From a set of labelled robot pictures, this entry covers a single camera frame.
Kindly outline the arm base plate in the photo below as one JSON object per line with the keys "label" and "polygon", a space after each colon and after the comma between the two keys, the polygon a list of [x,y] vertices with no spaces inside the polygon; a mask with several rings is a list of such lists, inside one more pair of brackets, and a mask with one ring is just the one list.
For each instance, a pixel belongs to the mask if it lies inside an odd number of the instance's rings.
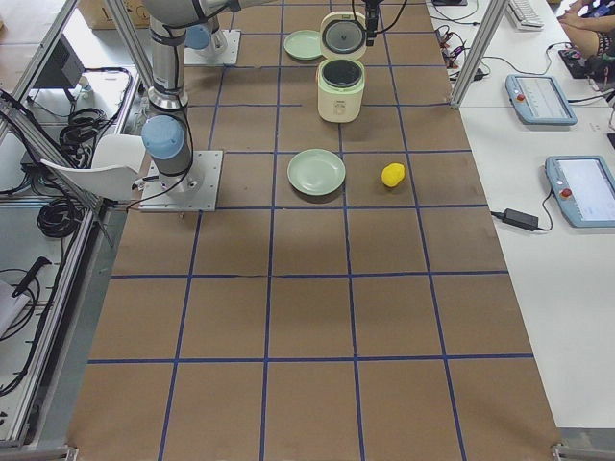
{"label": "arm base plate", "polygon": [[211,37],[208,47],[193,49],[188,46],[184,51],[186,66],[232,66],[236,64],[241,31],[220,29]]}
{"label": "arm base plate", "polygon": [[149,175],[157,178],[145,183],[138,209],[149,212],[215,211],[222,161],[222,151],[195,151],[187,175],[169,177],[159,172],[158,163],[153,159]]}

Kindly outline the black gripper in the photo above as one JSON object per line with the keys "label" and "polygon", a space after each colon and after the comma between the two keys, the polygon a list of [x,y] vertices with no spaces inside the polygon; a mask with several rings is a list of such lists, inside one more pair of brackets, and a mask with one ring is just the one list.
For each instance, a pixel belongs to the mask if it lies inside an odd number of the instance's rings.
{"label": "black gripper", "polygon": [[363,0],[366,45],[372,46],[376,38],[376,22],[379,21],[381,0]]}

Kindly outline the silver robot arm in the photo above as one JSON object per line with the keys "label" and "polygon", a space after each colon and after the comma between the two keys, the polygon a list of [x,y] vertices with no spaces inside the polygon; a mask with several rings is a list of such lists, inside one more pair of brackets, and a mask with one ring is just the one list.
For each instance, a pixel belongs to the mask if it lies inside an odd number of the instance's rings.
{"label": "silver robot arm", "polygon": [[[381,1],[364,1],[362,30],[365,44],[372,46],[380,34],[379,16]],[[262,5],[265,1],[198,1],[195,9],[197,18],[185,26],[185,46],[194,50],[212,49],[218,52],[226,48],[223,34],[219,32],[217,16],[225,11],[238,12],[250,6]]]}
{"label": "silver robot arm", "polygon": [[150,14],[153,53],[153,85],[148,98],[159,115],[148,120],[141,138],[159,171],[165,193],[193,193],[204,173],[194,159],[187,121],[185,48],[205,49],[210,56],[223,52],[226,39],[219,31],[217,15],[238,12],[259,1],[146,1]]}

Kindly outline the green plate near arm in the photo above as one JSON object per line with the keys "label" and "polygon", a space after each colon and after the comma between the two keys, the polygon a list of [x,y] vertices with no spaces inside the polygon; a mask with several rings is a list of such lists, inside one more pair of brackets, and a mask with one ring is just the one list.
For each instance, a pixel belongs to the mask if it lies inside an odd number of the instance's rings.
{"label": "green plate near arm", "polygon": [[287,178],[299,192],[324,196],[337,190],[346,177],[342,159],[324,149],[308,149],[296,154],[288,163]]}
{"label": "green plate near arm", "polygon": [[284,39],[283,48],[295,60],[316,60],[321,57],[320,34],[313,30],[293,32]]}

